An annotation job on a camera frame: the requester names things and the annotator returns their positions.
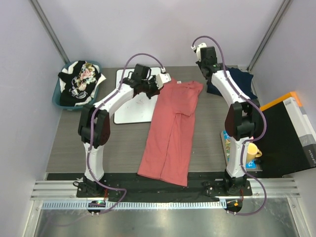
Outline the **red t shirt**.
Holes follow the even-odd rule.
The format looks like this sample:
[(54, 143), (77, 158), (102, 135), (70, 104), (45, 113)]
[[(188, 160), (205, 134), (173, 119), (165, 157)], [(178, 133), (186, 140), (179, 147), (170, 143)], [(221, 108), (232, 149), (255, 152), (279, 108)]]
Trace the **red t shirt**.
[(203, 85), (172, 79), (158, 95), (138, 175), (187, 186), (196, 107)]

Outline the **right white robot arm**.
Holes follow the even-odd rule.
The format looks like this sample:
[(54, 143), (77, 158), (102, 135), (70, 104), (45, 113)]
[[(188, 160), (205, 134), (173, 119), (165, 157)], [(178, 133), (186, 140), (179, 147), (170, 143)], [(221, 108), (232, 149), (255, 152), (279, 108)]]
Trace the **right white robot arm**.
[(218, 89), (229, 106), (225, 131), (230, 136), (230, 156), (223, 189), (229, 195), (238, 195), (246, 186), (245, 162), (250, 139), (258, 127), (259, 113), (254, 108), (258, 103), (250, 100), (234, 82), (226, 66), (218, 63), (215, 47), (201, 43), (192, 50), (202, 75)]

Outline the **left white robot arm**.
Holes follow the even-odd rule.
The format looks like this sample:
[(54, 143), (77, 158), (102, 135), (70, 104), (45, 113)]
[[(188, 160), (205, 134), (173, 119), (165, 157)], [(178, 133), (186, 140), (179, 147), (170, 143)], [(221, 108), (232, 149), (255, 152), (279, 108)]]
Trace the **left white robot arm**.
[(73, 183), (77, 188), (77, 197), (99, 198), (105, 192), (112, 192), (120, 198), (126, 195), (126, 189), (108, 186), (104, 180), (103, 153), (111, 134), (110, 119), (121, 106), (138, 94), (145, 94), (149, 99), (158, 95), (169, 80), (164, 67), (152, 69), (137, 64), (133, 71), (122, 71), (120, 82), (109, 95), (83, 107), (78, 134), (85, 149), (86, 168), (82, 181)]

